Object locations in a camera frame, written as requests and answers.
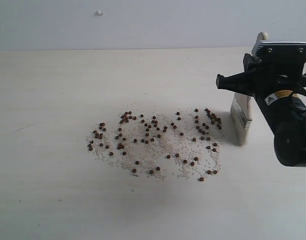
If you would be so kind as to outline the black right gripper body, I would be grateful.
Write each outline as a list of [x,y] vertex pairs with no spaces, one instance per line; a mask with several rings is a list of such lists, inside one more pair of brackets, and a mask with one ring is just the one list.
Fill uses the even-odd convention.
[[217,75],[216,86],[221,90],[235,93],[240,81],[255,81],[263,71],[269,76],[268,85],[254,91],[258,106],[265,115],[294,116],[306,118],[306,106],[296,96],[306,97],[306,73],[303,68],[306,62],[263,62],[252,54],[246,53],[243,58],[244,71],[231,76]]

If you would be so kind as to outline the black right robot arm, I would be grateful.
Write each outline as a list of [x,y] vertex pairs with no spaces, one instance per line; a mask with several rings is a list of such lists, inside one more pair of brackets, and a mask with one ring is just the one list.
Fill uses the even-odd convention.
[[306,42],[268,42],[245,54],[244,71],[217,75],[218,89],[253,97],[274,134],[274,150],[287,167],[306,167]]

